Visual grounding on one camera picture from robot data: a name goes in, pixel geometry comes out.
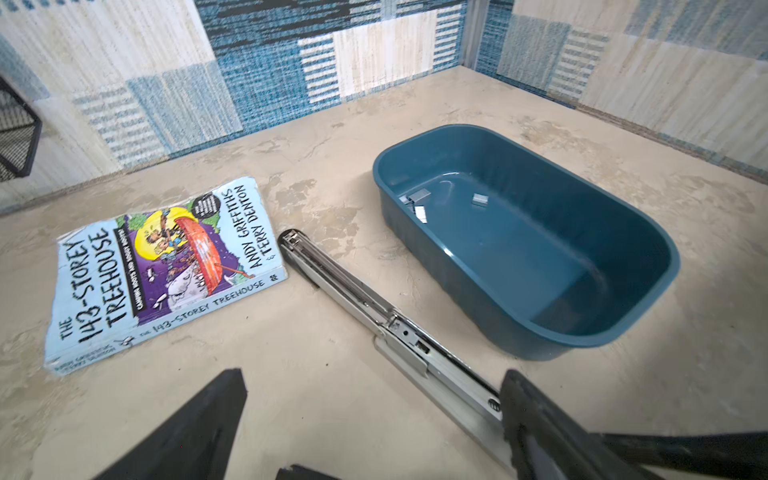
blue plastic container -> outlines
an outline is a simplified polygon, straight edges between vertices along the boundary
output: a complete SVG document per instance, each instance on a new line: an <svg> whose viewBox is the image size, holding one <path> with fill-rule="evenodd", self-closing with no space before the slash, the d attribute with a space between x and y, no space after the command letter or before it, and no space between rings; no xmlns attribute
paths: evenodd
<svg viewBox="0 0 768 480"><path fill-rule="evenodd" d="M387 225L488 339L524 359L615 340L680 269L648 215L485 128L403 141L373 177ZM426 223L401 200L421 189Z"/></svg>

black mesh basket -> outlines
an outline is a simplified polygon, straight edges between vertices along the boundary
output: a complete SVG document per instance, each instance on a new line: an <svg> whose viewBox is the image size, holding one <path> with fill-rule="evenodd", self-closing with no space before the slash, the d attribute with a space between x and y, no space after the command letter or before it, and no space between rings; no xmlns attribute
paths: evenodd
<svg viewBox="0 0 768 480"><path fill-rule="evenodd" d="M41 129L40 117L0 78L0 182L29 175Z"/></svg>

wall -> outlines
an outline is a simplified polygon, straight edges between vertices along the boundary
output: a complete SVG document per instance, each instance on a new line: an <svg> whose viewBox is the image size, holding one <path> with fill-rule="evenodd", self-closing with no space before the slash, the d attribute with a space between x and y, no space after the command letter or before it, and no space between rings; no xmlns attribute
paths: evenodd
<svg viewBox="0 0 768 480"><path fill-rule="evenodd" d="M44 128L31 175L0 183L0 211L454 67L465 13L459 0L3 0L0 74Z"/></svg>
<svg viewBox="0 0 768 480"><path fill-rule="evenodd" d="M491 0L475 69L768 183L766 0Z"/></svg>

